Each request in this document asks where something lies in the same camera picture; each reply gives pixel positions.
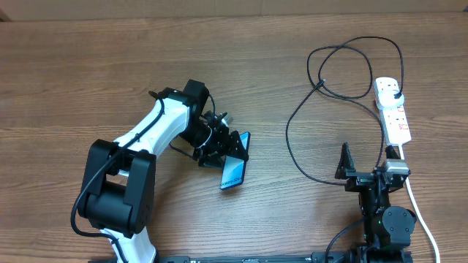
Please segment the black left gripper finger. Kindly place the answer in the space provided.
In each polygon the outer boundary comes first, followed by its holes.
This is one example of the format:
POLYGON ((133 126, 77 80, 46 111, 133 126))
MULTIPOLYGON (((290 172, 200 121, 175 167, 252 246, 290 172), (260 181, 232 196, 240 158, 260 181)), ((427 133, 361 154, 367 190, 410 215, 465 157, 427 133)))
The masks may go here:
POLYGON ((249 160, 249 132, 240 134, 238 131, 233 131, 230 134, 228 156, 248 161, 249 160))
POLYGON ((224 164, 224 157, 218 153, 203 155, 198 160, 198 165, 200 167, 223 169, 224 164))

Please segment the blue Galaxy smartphone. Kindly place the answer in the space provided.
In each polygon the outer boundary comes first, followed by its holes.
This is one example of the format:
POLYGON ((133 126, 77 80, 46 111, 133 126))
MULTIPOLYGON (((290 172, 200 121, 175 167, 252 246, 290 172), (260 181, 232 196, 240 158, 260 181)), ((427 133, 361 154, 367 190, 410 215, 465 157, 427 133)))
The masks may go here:
POLYGON ((221 190, 227 190, 243 183, 246 163, 247 161, 228 156, 228 154, 226 155, 220 184, 221 190))

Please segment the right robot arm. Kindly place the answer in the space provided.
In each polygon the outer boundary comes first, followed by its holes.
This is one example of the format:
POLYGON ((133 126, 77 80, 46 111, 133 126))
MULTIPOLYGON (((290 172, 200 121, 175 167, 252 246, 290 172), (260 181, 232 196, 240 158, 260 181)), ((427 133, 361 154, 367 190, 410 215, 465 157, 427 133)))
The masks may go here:
POLYGON ((390 203, 389 194, 403 188, 411 174, 405 160, 388 146, 387 159, 371 172, 355 169, 349 145, 341 147, 335 178, 345 180, 344 190, 357 192, 364 242, 354 244, 336 262, 411 262, 404 249, 411 244, 417 216, 390 203))

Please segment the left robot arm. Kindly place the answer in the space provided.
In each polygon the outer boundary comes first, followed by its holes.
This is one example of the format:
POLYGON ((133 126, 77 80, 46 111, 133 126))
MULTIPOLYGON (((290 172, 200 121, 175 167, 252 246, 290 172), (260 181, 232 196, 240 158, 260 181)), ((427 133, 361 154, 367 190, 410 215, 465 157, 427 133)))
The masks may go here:
POLYGON ((180 137, 201 167, 222 170, 221 190, 244 182, 251 134, 230 130, 229 113, 205 111, 214 98, 205 84, 188 80, 182 91, 151 91, 155 104, 133 129, 90 147, 80 193, 70 223, 84 237, 104 237, 113 262, 158 262, 147 226, 154 207, 156 163, 180 137))

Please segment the white charger plug adapter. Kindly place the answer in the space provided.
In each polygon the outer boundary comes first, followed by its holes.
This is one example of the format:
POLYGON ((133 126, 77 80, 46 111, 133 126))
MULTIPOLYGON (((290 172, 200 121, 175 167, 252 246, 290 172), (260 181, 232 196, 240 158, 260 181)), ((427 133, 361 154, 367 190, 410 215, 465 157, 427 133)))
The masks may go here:
POLYGON ((388 110, 404 104, 404 95, 393 91, 380 91, 376 95, 376 105, 379 110, 388 110))

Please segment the white power strip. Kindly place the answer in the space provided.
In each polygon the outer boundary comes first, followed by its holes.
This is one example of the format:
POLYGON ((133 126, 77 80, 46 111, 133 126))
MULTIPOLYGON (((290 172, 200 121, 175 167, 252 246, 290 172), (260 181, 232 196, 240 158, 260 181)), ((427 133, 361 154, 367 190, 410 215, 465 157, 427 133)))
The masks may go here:
MULTIPOLYGON (((394 93, 400 93, 397 80, 391 77, 378 77, 374 81, 373 87, 375 101, 376 95, 380 91, 393 91, 394 93)), ((399 146, 412 139, 404 105, 388 110, 379 110, 379 112, 387 145, 399 146)))

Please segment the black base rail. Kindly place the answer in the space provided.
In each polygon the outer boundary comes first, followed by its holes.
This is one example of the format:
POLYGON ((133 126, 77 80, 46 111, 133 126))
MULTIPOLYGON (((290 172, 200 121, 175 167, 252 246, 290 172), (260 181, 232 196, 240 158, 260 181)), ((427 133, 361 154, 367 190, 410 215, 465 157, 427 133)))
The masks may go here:
MULTIPOLYGON (((166 256, 156 257, 158 263, 323 263, 325 262, 324 252, 314 252, 310 255, 284 255, 284 256, 218 256, 205 258, 190 258, 188 256, 166 256)), ((349 252, 330 252, 328 262, 348 263, 348 262, 371 262, 371 263, 394 263, 412 262, 410 253, 404 256, 381 255, 368 253, 367 259, 359 259, 349 252)))

